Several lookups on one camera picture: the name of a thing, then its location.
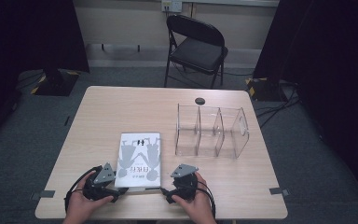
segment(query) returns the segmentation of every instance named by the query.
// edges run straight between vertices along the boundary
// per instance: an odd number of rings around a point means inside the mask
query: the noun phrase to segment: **chair backrest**
[[[225,46],[225,38],[211,24],[182,15],[172,15],[167,19],[167,26],[170,33],[175,32],[208,44]]]

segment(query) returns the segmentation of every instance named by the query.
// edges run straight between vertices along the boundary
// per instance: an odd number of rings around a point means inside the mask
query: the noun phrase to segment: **book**
[[[122,133],[115,187],[129,191],[159,188],[160,155],[160,133]]]

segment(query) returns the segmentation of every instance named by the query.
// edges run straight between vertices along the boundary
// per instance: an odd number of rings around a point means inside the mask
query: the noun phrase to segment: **hand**
[[[85,222],[92,213],[113,200],[113,196],[107,196],[98,201],[91,201],[83,195],[82,189],[86,184],[86,180],[94,174],[95,171],[90,172],[84,176],[76,186],[76,189],[72,193],[71,199],[69,200],[68,210],[66,212],[66,218],[63,223],[80,224]]]
[[[206,181],[202,178],[202,176],[196,172],[197,179],[199,182],[198,188],[206,190]],[[193,201],[188,202],[183,198],[173,195],[172,199],[181,205],[188,216],[197,224],[211,224],[216,223],[212,215],[211,203],[209,201],[208,195],[204,192],[197,190],[196,196]]]

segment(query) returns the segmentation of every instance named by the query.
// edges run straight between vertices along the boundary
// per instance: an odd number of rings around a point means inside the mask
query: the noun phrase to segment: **wooden table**
[[[177,105],[242,107],[250,139],[236,159],[175,156]],[[281,219],[287,209],[278,188],[266,145],[249,95],[245,91],[184,90],[159,88],[89,87],[78,108],[45,190],[53,198],[41,198],[38,218],[64,218],[68,189],[88,169],[110,162],[115,168],[120,134],[161,133],[161,185],[174,189],[172,171],[180,164],[198,166],[216,203],[217,219]],[[187,219],[178,204],[168,204],[162,194],[124,195],[116,203],[97,210],[93,219]]]

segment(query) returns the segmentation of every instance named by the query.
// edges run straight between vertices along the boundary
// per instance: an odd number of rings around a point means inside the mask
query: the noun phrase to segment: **black curtain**
[[[0,0],[0,109],[21,72],[89,72],[72,0]]]
[[[358,180],[358,1],[298,2],[307,4],[290,13],[299,3],[281,0],[255,77],[297,83],[323,140]]]

